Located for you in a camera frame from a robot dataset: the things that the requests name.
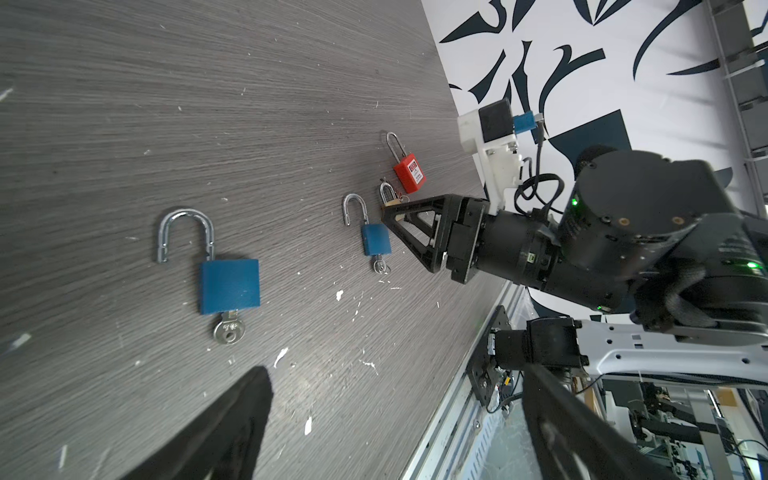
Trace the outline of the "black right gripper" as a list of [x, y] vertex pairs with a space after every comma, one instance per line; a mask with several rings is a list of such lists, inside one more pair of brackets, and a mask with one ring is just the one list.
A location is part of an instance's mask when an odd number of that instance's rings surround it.
[[[473, 262], [489, 207], [488, 200], [446, 194], [387, 206], [381, 220], [430, 273], [445, 267], [453, 281], [467, 284], [476, 274]], [[428, 224], [419, 217], [426, 212], [432, 212], [438, 220]], [[427, 243], [422, 243], [407, 225], [427, 235]]]

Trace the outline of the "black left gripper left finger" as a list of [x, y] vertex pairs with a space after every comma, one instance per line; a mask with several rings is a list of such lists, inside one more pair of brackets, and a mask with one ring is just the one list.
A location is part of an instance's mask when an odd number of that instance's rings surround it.
[[264, 366], [251, 368], [126, 479], [250, 479], [273, 390]]

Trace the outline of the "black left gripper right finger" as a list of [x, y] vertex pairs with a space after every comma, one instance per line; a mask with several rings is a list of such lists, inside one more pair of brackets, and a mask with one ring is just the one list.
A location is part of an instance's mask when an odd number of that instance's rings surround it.
[[544, 479], [673, 479], [540, 365], [524, 368], [523, 411]]

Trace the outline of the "brass padlock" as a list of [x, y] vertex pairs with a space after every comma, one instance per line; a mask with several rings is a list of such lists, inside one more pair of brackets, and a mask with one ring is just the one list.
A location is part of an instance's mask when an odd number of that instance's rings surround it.
[[402, 203], [402, 196], [396, 191], [394, 186], [382, 180], [379, 184], [379, 196], [383, 207], [399, 205]]

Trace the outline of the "red safety padlock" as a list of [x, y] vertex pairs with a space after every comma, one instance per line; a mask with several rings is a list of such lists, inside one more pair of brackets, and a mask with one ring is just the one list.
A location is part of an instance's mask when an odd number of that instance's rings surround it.
[[426, 176], [419, 162], [412, 153], [407, 153], [394, 132], [387, 132], [386, 144], [393, 155], [396, 165], [394, 172], [397, 175], [406, 194], [416, 193], [425, 183]]

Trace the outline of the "blue padlock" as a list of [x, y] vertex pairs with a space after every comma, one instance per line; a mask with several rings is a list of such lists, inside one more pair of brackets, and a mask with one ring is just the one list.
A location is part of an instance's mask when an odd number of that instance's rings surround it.
[[392, 253], [389, 229], [383, 224], [370, 222], [367, 204], [357, 193], [349, 193], [343, 199], [342, 212], [346, 226], [351, 225], [349, 206], [352, 201], [356, 201], [361, 208], [363, 221], [361, 238], [364, 254], [372, 259], [373, 271], [384, 275], [388, 272], [388, 265], [384, 256]]
[[203, 228], [205, 260], [200, 264], [200, 313], [219, 314], [220, 320], [213, 329], [214, 340], [221, 345], [234, 345], [246, 332], [239, 313], [261, 304], [259, 261], [217, 259], [213, 221], [197, 209], [181, 208], [167, 213], [159, 223], [155, 257], [158, 264], [168, 261], [172, 224], [185, 217], [196, 220]]

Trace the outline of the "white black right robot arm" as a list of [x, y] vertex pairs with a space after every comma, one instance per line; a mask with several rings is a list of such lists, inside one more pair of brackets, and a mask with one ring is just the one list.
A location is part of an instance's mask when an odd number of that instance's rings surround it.
[[383, 223], [430, 272], [485, 272], [604, 313], [611, 327], [538, 318], [493, 339], [493, 367], [767, 382], [767, 219], [736, 208], [708, 163], [596, 145], [559, 220], [446, 194], [387, 206]]

